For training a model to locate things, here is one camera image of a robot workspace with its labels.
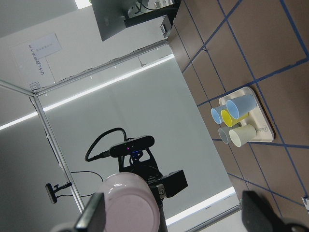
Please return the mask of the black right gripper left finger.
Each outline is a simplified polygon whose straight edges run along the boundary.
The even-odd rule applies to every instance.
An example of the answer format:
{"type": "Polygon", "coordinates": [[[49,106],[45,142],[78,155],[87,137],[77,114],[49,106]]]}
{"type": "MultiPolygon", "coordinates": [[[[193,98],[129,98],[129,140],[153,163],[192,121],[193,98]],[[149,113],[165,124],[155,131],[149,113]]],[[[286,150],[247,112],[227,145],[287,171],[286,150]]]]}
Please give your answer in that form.
{"type": "Polygon", "coordinates": [[[103,193],[94,193],[75,224],[76,230],[105,229],[105,200],[103,193]]]}

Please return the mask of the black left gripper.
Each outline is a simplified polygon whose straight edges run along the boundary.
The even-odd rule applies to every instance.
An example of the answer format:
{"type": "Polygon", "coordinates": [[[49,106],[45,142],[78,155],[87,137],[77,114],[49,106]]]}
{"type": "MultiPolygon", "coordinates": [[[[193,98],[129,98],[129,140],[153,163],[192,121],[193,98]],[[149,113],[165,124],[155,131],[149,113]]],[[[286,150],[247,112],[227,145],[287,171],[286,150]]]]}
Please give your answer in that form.
{"type": "Polygon", "coordinates": [[[119,172],[129,172],[139,175],[150,188],[160,213],[160,232],[166,232],[167,224],[163,210],[163,199],[171,198],[188,187],[188,183],[183,170],[171,172],[163,175],[157,166],[155,158],[149,149],[146,150],[149,159],[140,161],[143,156],[142,151],[137,151],[129,155],[129,165],[124,166],[125,156],[118,158],[119,172]]]}

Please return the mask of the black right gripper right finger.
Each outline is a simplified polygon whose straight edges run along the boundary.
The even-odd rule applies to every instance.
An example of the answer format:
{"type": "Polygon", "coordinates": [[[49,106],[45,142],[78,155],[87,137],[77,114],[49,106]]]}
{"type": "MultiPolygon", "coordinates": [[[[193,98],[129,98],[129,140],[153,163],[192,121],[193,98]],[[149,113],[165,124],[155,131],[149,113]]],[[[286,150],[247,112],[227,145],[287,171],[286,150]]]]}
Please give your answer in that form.
{"type": "Polygon", "coordinates": [[[242,223],[248,232],[288,232],[284,222],[254,191],[242,192],[242,223]]]}

